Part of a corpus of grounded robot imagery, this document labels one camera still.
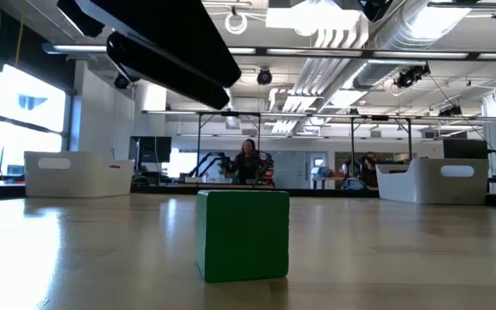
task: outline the person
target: person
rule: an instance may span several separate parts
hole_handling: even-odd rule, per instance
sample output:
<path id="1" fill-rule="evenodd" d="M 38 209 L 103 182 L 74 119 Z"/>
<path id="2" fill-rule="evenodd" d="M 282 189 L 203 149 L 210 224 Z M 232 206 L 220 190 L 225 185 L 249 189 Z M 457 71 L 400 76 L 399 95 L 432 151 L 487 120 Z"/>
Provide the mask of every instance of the person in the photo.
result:
<path id="1" fill-rule="evenodd" d="M 242 144 L 239 155 L 234 159 L 233 168 L 239 172 L 237 175 L 237 183 L 239 184 L 246 184 L 247 180 L 260 178 L 258 174 L 262 168 L 262 160 L 253 139 L 247 139 Z"/>
<path id="2" fill-rule="evenodd" d="M 378 187 L 378 179 L 376 177 L 376 164 L 378 157 L 373 152 L 367 152 L 362 158 L 361 179 L 370 187 Z"/>

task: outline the cable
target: cable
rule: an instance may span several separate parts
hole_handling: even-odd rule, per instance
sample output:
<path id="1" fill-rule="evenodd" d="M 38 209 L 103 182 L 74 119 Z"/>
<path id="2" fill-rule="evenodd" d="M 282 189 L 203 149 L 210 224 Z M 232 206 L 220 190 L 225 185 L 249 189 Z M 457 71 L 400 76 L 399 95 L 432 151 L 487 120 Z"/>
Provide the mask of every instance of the cable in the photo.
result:
<path id="1" fill-rule="evenodd" d="M 443 94 L 443 96 L 445 97 L 445 99 L 447 99 L 447 102 L 449 102 L 451 105 L 455 106 L 455 104 L 449 99 L 449 97 L 447 96 L 447 94 L 445 94 L 445 92 L 441 89 L 441 86 L 439 86 L 439 84 L 436 82 L 436 79 L 431 74 L 429 74 L 428 76 L 431 78 L 431 80 L 437 86 L 437 89 L 439 91 L 441 91 L 441 93 Z M 474 132 L 476 132 L 477 134 L 479 134 L 480 137 L 484 141 L 486 141 L 487 145 L 489 147 L 491 147 L 492 150 L 495 150 L 495 148 L 491 145 L 491 143 L 489 143 L 489 141 L 487 141 L 487 139 L 480 132 L 478 132 L 478 130 L 474 127 L 474 125 L 472 125 L 472 123 L 470 123 L 470 121 L 468 121 L 468 119 L 466 117 L 464 117 L 463 114 L 461 114 L 461 117 L 463 118 L 463 120 L 465 120 L 472 127 L 472 129 L 474 130 Z"/>
<path id="2" fill-rule="evenodd" d="M 24 31 L 24 18 L 26 18 L 26 0 L 22 0 L 21 5 L 21 27 L 18 31 L 18 44 L 16 45 L 15 65 L 18 65 L 18 60 L 21 57 L 22 32 Z"/>

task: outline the ceiling beam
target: ceiling beam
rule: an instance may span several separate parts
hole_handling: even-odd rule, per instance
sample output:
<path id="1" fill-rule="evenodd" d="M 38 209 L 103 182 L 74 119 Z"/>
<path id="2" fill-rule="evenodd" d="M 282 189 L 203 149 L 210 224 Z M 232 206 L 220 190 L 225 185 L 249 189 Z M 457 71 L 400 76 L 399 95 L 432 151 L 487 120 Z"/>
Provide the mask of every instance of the ceiling beam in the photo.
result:
<path id="1" fill-rule="evenodd" d="M 106 53 L 103 45 L 42 45 L 50 54 Z M 314 48 L 314 47 L 272 47 L 272 46 L 230 46 L 235 56 L 324 58 L 324 59 L 379 59 L 379 60 L 436 60 L 496 62 L 496 52 L 482 51 L 439 51 L 439 50 L 376 50 L 362 48 Z"/>

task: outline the wooden table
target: wooden table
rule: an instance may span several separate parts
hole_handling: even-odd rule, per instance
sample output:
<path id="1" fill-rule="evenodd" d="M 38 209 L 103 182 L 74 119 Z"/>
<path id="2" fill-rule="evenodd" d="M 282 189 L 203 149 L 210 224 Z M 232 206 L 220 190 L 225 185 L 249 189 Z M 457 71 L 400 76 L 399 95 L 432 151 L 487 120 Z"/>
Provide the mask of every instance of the wooden table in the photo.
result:
<path id="1" fill-rule="evenodd" d="M 317 182 L 321 182 L 321 189 L 326 189 L 326 181 L 343 181 L 344 179 L 345 177 L 314 177 L 313 189 L 317 189 Z"/>

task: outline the woman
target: woman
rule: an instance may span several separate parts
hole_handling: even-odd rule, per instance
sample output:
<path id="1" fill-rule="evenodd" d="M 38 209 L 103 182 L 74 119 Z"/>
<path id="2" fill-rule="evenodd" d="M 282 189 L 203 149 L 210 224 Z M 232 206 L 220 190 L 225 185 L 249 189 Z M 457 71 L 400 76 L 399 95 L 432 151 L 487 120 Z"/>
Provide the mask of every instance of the woman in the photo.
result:
<path id="1" fill-rule="evenodd" d="M 258 180 L 262 161 L 256 150 L 256 143 L 252 139 L 242 144 L 239 155 L 234 159 L 234 169 L 239 171 L 237 180 L 239 184 L 246 184 L 246 180 Z"/>

